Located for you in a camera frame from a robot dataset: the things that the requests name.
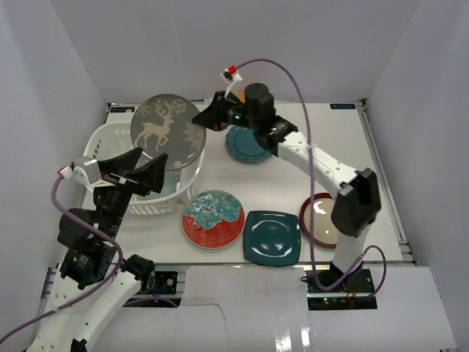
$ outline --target plate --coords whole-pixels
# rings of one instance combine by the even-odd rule
[[[257,164],[272,156],[256,142],[250,128],[231,127],[226,135],[226,148],[234,159],[243,163]]]
[[[318,246],[335,249],[339,231],[334,226],[330,215],[334,208],[335,201],[329,193],[318,193],[314,195],[314,242]],[[308,198],[301,207],[300,223],[301,228],[310,236],[311,219],[311,197]]]
[[[144,101],[132,117],[130,137],[144,154],[156,158],[168,154],[167,170],[192,164],[205,146],[205,128],[194,125],[199,110],[189,101],[173,94],[156,95]]]
[[[251,211],[244,228],[244,258],[268,266],[290,266],[300,259],[300,221],[277,211]]]
[[[195,196],[182,214],[182,228],[189,240],[205,249],[219,249],[234,242],[243,231],[241,202],[225,191]]]

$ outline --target black label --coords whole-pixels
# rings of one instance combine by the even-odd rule
[[[332,110],[355,110],[355,104],[337,104],[337,103],[332,103],[330,104],[330,108]]]
[[[134,112],[135,106],[113,106],[109,112]]]

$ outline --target laundry basket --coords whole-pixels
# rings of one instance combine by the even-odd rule
[[[91,136],[84,155],[97,160],[106,160],[123,154],[134,146],[130,138],[130,122],[110,122],[99,127]],[[145,155],[137,166],[148,162]],[[204,150],[199,158],[184,169],[165,172],[165,186],[161,194],[149,196],[133,195],[128,211],[136,215],[158,215],[170,213],[178,204],[187,203],[196,195],[196,179],[204,160]]]

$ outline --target white wall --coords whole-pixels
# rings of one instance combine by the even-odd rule
[[[469,351],[468,1],[421,2],[369,116],[410,247],[430,266],[458,347]]]
[[[368,97],[419,0],[51,0],[108,102],[222,89],[229,65],[266,56],[309,102]],[[243,70],[298,100],[276,67]]]
[[[37,315],[55,267],[55,171],[79,156],[106,105],[49,0],[0,1],[0,335]],[[65,183],[72,206],[79,190]],[[22,351],[29,329],[0,351]]]

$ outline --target white table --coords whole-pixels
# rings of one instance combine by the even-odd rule
[[[296,124],[301,131],[306,124],[300,104],[277,103],[277,112]],[[331,110],[329,104],[308,104],[312,136],[323,150],[356,169],[370,167],[372,152],[363,131],[357,110]],[[110,114],[108,122],[130,120],[132,114]],[[226,131],[207,132],[205,159],[197,180],[198,190],[220,189],[235,195],[243,204],[245,213],[251,210],[277,210],[299,214],[300,207],[309,196],[308,176],[275,157],[260,165],[244,165],[230,158],[224,147]],[[316,192],[325,191],[316,184]],[[401,261],[396,228],[391,212],[382,192],[383,208],[372,225],[366,245],[375,244],[383,249],[388,260]],[[91,194],[87,194],[83,206],[92,205]],[[117,240],[125,256],[139,254],[156,263],[202,264],[202,263],[247,263],[243,256],[243,239],[240,236],[228,247],[207,250],[194,246],[185,236],[179,211],[159,216],[134,216],[127,214],[122,222]],[[315,247],[316,260],[329,262],[333,250]],[[381,261],[376,251],[370,251],[367,261]],[[302,237],[299,263],[310,262],[309,244]]]

